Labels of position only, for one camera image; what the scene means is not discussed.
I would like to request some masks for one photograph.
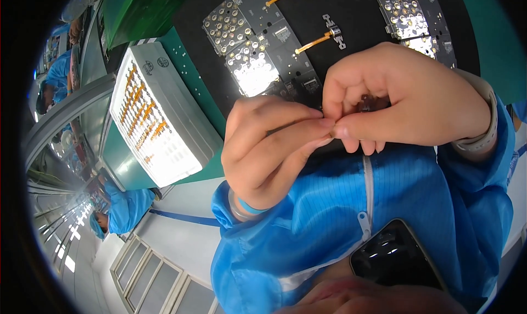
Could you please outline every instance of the blue wristband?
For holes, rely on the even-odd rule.
[[[247,212],[249,212],[250,214],[260,214],[260,213],[263,213],[263,212],[266,212],[268,209],[265,209],[265,210],[256,210],[252,207],[250,207],[247,203],[245,203],[241,198],[238,198],[238,200],[240,201],[240,205],[241,207],[243,207],[243,209]]]

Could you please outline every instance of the smartphone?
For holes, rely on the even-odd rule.
[[[391,220],[349,257],[356,276],[380,285],[424,285],[447,291],[439,271],[412,229]]]

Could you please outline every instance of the fingernail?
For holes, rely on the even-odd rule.
[[[322,125],[324,127],[329,127],[329,126],[335,125],[335,121],[330,119],[330,118],[323,118],[323,119],[319,120],[318,122],[320,123],[320,125]]]
[[[324,116],[324,114],[321,111],[317,109],[313,109],[313,108],[309,108],[309,113],[311,114],[313,118],[322,118]]]
[[[348,128],[344,125],[337,125],[333,129],[333,133],[335,134],[335,138],[337,139],[348,139],[349,133]]]
[[[319,143],[317,144],[317,148],[320,148],[320,147],[323,147],[323,146],[329,144],[332,140],[333,140],[333,138],[329,138],[329,139],[326,139],[326,140],[322,140],[321,142],[319,142]]]

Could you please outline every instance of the window frame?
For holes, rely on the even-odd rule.
[[[137,245],[134,245],[132,248],[132,245],[134,241],[137,241]],[[134,268],[134,271],[132,272],[132,275],[130,276],[129,281],[127,282],[125,288],[123,289],[121,287],[121,284],[119,282],[119,278],[121,278],[124,271],[127,269],[128,265],[130,264],[130,260],[133,257],[134,253],[137,251],[139,246],[143,244],[146,247],[145,252],[143,253],[142,257],[139,259],[139,262],[137,266]],[[125,263],[125,266],[123,267],[120,274],[117,274],[117,270],[119,269],[119,266],[122,264],[124,258],[128,254],[129,251],[132,251],[130,256],[127,259],[127,262]],[[150,280],[147,283],[147,286],[145,287],[145,290],[143,291],[143,294],[139,300],[139,303],[137,307],[134,309],[133,305],[131,304],[129,298],[137,285],[137,282],[139,278],[141,277],[142,273],[144,272],[144,269],[146,268],[148,261],[152,256],[156,256],[160,259],[160,262],[158,266],[155,268],[155,271],[150,278]],[[159,314],[175,314],[178,310],[179,306],[181,305],[181,301],[183,300],[183,297],[185,293],[187,292],[187,289],[190,285],[191,281],[194,281],[203,287],[212,290],[212,286],[206,282],[201,281],[199,278],[192,276],[188,274],[187,271],[183,270],[181,267],[175,265],[171,261],[169,261],[167,258],[159,254],[158,252],[154,251],[148,244],[146,244],[141,238],[139,238],[137,235],[133,234],[130,235],[129,239],[121,250],[119,251],[119,254],[115,258],[113,264],[110,267],[110,274],[112,276],[113,282],[115,284],[115,287],[117,288],[117,292],[119,296],[121,297],[121,300],[126,307],[129,314],[138,314],[139,310],[141,309],[141,306],[144,303],[144,299],[146,298],[148,291],[152,287],[152,284],[154,282],[155,277],[159,273],[159,270],[161,269],[163,264],[167,264],[171,268],[173,268],[175,271],[177,271],[179,274],[176,277],[174,283],[172,284],[172,287],[168,291],[167,297],[165,298],[164,303],[161,306],[161,309],[159,311]],[[218,308],[218,299],[214,297],[211,307],[208,311],[208,314],[214,314],[214,312]]]

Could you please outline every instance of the wristband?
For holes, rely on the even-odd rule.
[[[248,220],[260,220],[260,216],[258,215],[247,215],[247,214],[244,214],[242,212],[240,212],[240,209],[236,206],[236,204],[234,203],[234,191],[231,189],[229,189],[229,206],[230,206],[230,210],[232,212],[232,214],[234,216],[236,216],[236,218],[240,221],[248,221]]]
[[[491,125],[486,133],[479,135],[476,138],[460,139],[452,141],[452,144],[460,151],[477,152],[486,148],[488,144],[494,144],[492,141],[497,137],[497,100],[496,94],[492,87],[482,78],[467,73],[461,69],[454,69],[454,71],[463,77],[478,94],[487,102],[491,109]]]

